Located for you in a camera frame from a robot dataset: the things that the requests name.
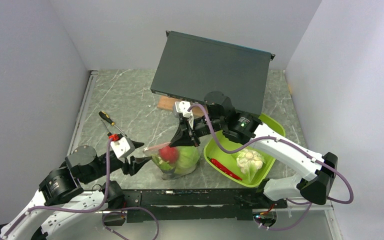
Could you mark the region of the green cabbage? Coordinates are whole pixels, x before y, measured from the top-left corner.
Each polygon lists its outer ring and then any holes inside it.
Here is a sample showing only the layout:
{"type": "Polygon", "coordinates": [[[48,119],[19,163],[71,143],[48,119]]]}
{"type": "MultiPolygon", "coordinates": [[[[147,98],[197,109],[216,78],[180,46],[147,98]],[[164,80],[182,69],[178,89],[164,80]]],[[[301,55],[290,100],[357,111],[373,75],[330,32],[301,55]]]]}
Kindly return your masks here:
{"type": "Polygon", "coordinates": [[[200,158],[200,152],[193,146],[178,146],[178,159],[175,163],[174,173],[186,175],[193,172],[200,158]]]}

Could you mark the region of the red tomato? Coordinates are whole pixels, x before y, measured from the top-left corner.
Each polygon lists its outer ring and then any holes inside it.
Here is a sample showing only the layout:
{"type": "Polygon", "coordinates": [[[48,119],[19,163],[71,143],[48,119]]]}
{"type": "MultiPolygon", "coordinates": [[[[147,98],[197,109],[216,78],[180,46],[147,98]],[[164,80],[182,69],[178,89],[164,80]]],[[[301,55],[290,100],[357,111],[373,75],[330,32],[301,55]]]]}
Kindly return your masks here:
{"type": "Polygon", "coordinates": [[[170,164],[174,164],[179,159],[179,151],[176,147],[165,146],[158,151],[158,154],[170,164]]]}

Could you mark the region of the clear zip top bag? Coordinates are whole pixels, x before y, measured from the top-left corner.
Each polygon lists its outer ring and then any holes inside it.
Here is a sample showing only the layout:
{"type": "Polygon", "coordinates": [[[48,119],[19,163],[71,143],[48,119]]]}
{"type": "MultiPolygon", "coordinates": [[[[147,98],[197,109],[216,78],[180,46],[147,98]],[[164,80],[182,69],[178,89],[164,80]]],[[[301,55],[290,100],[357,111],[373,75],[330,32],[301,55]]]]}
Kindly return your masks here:
{"type": "Polygon", "coordinates": [[[200,160],[200,151],[194,146],[170,147],[168,142],[146,147],[142,151],[161,171],[161,179],[174,180],[192,173],[200,160]]]}

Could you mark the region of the green celery stalks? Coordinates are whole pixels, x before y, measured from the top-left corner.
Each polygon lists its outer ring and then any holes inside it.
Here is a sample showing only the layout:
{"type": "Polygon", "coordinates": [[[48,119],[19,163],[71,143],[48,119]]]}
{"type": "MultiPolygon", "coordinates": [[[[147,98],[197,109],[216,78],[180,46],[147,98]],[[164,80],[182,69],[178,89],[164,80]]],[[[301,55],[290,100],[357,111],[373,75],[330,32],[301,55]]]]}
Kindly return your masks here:
{"type": "Polygon", "coordinates": [[[151,158],[153,163],[161,170],[163,174],[172,175],[175,172],[176,168],[169,162],[164,161],[158,155],[153,155],[151,158]]]}

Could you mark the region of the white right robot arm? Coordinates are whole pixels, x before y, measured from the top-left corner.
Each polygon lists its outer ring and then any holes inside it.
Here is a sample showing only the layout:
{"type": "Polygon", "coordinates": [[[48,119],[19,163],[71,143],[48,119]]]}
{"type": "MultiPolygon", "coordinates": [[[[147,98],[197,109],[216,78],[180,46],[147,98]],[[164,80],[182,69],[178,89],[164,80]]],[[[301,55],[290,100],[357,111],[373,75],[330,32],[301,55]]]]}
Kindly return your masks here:
{"type": "Polygon", "coordinates": [[[294,143],[253,114],[236,110],[231,99],[220,91],[208,93],[204,103],[174,103],[173,113],[179,119],[179,126],[170,147],[198,147],[201,137],[212,135],[220,150],[236,153],[237,150],[221,146],[216,136],[216,132],[221,131],[229,141],[240,144],[238,151],[246,147],[260,150],[295,171],[292,177],[262,181],[255,194],[260,207],[267,208],[274,201],[296,197],[317,205],[326,203],[336,177],[336,155],[331,152],[323,155],[294,143]]]}

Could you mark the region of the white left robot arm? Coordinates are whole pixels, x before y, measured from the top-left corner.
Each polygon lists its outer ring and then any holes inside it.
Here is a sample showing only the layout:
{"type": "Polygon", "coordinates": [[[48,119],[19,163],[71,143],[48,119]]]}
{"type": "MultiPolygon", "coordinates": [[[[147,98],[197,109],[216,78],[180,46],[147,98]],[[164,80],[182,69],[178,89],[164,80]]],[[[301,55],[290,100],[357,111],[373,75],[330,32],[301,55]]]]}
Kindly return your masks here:
{"type": "Polygon", "coordinates": [[[92,146],[77,147],[49,172],[17,217],[0,225],[0,240],[50,240],[90,214],[126,207],[123,190],[110,174],[119,169],[125,175],[138,173],[150,161],[132,155],[143,145],[111,137],[101,156],[92,146]]]}

